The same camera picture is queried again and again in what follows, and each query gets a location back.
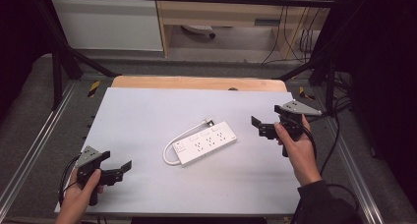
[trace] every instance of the person's left hand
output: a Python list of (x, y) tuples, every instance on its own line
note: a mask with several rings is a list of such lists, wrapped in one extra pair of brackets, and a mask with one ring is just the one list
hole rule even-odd
[[(75, 168), (71, 173), (69, 184), (77, 182), (77, 171)], [(101, 170), (96, 169), (86, 185), (83, 187), (79, 183), (74, 184), (67, 189), (65, 193), (64, 202), (61, 206), (61, 211), (56, 218), (55, 223), (66, 224), (66, 223), (79, 223), (83, 218), (87, 207), (89, 206), (89, 198), (94, 188), (97, 186), (101, 176)], [(98, 192), (103, 193), (103, 187), (98, 187)]]

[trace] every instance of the aluminum rail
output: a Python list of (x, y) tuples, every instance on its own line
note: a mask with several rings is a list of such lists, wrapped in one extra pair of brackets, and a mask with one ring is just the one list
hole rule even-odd
[[(325, 107), (325, 96), (321, 90), (317, 90), (313, 87), (315, 96), (319, 100), (322, 108)], [(336, 136), (337, 124), (335, 119), (327, 117), (329, 128), (331, 129), (332, 135)], [(374, 198), (371, 195), (371, 192), (368, 189), (368, 186), (365, 183), (364, 178), (359, 170), (356, 161), (352, 157), (352, 154), (349, 150), (349, 147), (344, 140), (343, 134), (340, 133), (337, 141), (337, 151), (339, 152), (340, 158), (343, 162), (344, 167), (346, 168), (347, 175), (349, 176), (352, 187), (355, 190), (355, 193), (359, 199), (359, 202), (362, 205), (362, 209), (365, 213), (366, 218), (370, 224), (384, 224), (384, 219), (380, 214), (380, 210), (374, 202)]]
[(13, 201), (19, 193), (19, 190), (23, 186), (26, 178), (28, 177), (31, 168), (36, 162), (37, 157), (42, 152), (43, 147), (49, 139), (49, 136), (52, 134), (55, 125), (58, 123), (62, 113), (64, 112), (76, 86), (76, 81), (70, 81), (64, 91), (63, 100), (58, 108), (52, 111), (34, 140), (33, 144), (30, 147), (27, 155), (16, 171), (15, 175), (7, 185), (3, 194), (0, 196), (0, 223), (3, 222), (3, 219), (6, 217), (7, 212), (12, 206)]

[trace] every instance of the white table surface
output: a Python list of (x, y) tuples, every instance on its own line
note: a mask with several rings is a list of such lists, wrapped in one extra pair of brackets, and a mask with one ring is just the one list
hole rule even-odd
[[(132, 169), (123, 182), (105, 187), (87, 213), (293, 213), (299, 184), (291, 164), (277, 141), (259, 137), (251, 124), (251, 116), (264, 123), (278, 121), (273, 106), (291, 99), (288, 92), (108, 88), (82, 150), (87, 145), (110, 150), (102, 169), (119, 168), (130, 160)], [(165, 145), (207, 116), (215, 123), (226, 121), (237, 141), (185, 167), (165, 164)], [(173, 148), (168, 151), (168, 158), (177, 160)]]

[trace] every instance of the white cable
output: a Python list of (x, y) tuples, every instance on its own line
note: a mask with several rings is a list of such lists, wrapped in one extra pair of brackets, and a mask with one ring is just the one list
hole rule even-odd
[(166, 146), (165, 149), (163, 150), (163, 161), (165, 161), (166, 164), (171, 165), (171, 166), (177, 166), (181, 164), (180, 160), (177, 160), (175, 162), (171, 162), (168, 161), (168, 159), (166, 158), (166, 150), (168, 149), (169, 145), (173, 144), (176, 140), (178, 140), (179, 138), (181, 138), (182, 136), (190, 133), (191, 131), (195, 130), (197, 127), (203, 125), (203, 124), (208, 124), (209, 126), (212, 126), (212, 120), (211, 117), (207, 117), (205, 118), (201, 123), (199, 123), (198, 125), (194, 126), (193, 128), (185, 131), (184, 133), (180, 134), (179, 136), (177, 136), (176, 138), (174, 138), (172, 141), (170, 141)]

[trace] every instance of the power strip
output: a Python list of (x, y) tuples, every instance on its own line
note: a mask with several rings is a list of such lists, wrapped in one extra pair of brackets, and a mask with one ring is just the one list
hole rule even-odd
[(236, 140), (236, 135), (229, 125), (226, 122), (221, 122), (187, 138), (178, 140), (172, 146), (181, 164), (185, 165), (234, 143)]

